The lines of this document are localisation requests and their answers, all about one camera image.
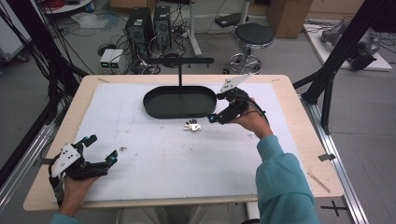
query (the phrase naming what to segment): human hand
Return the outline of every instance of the human hand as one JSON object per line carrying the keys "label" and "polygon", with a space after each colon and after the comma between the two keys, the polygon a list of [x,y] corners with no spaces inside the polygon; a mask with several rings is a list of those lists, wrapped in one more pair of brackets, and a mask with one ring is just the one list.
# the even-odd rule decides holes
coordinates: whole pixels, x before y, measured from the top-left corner
{"label": "human hand", "polygon": [[245,129],[254,132],[260,139],[273,134],[268,123],[253,105],[248,105],[247,110],[243,115],[231,120],[229,123],[237,123],[241,125]]}
{"label": "human hand", "polygon": [[84,180],[73,180],[69,176],[64,177],[64,200],[59,213],[73,217],[84,202],[85,195],[91,184],[99,176]]}

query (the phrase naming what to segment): person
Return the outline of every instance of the person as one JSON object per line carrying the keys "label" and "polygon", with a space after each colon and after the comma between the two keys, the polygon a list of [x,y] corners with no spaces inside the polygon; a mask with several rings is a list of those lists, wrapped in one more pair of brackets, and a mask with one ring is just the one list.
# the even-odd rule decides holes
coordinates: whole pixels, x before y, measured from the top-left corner
{"label": "person", "polygon": [[[293,154],[284,153],[259,112],[250,105],[242,116],[230,123],[241,125],[260,139],[257,149],[262,164],[256,172],[260,223],[320,223],[314,196],[298,159]],[[64,202],[51,224],[79,223],[73,216],[94,180],[73,181],[66,177]]]}

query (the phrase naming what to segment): wooden board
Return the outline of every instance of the wooden board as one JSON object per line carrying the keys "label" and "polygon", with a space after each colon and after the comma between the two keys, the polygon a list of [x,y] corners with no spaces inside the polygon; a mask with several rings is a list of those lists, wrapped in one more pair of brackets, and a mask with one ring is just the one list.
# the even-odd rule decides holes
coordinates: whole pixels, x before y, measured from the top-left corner
{"label": "wooden board", "polygon": [[[185,84],[216,82],[222,83],[225,78],[237,75],[186,75],[183,77]],[[96,86],[100,83],[162,83],[168,85],[177,84],[176,75],[157,76],[87,76],[76,93],[73,103],[70,105],[64,121],[53,140],[46,158],[57,155],[65,143],[75,141],[78,128],[84,118],[88,106],[91,103]],[[276,99],[282,109],[285,121],[292,135],[295,146],[298,149],[304,168],[310,173],[308,183],[315,197],[337,197],[344,194],[343,187],[329,161],[320,161],[319,155],[325,153],[317,134],[306,115],[304,108],[291,85],[288,77],[282,75],[254,76],[245,83],[270,83],[276,94]],[[23,208],[28,211],[56,210],[58,206],[53,203],[53,193],[48,181],[48,166],[43,165],[31,187]],[[134,206],[158,206],[178,204],[200,203],[242,203],[255,202],[257,196],[233,196],[233,197],[202,197],[184,199],[153,199],[132,201],[106,201],[84,203],[85,208],[99,207],[134,207]]]}

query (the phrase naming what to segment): chair base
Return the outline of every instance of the chair base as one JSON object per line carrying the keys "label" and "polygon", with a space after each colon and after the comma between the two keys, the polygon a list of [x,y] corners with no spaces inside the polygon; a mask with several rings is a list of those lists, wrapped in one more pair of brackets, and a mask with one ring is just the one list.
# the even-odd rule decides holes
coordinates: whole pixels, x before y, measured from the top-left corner
{"label": "chair base", "polygon": [[238,74],[259,74],[262,70],[262,61],[254,55],[237,53],[228,61],[230,69]]}

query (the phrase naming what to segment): teal sleeve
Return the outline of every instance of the teal sleeve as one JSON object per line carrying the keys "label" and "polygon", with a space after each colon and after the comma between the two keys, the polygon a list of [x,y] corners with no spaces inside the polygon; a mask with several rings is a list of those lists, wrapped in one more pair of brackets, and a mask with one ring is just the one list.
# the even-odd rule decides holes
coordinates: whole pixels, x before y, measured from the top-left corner
{"label": "teal sleeve", "polygon": [[79,221],[63,214],[55,214],[50,224],[79,224]]}
{"label": "teal sleeve", "polygon": [[256,173],[260,223],[320,223],[297,158],[284,153],[274,135],[264,137],[257,149],[262,157]]}

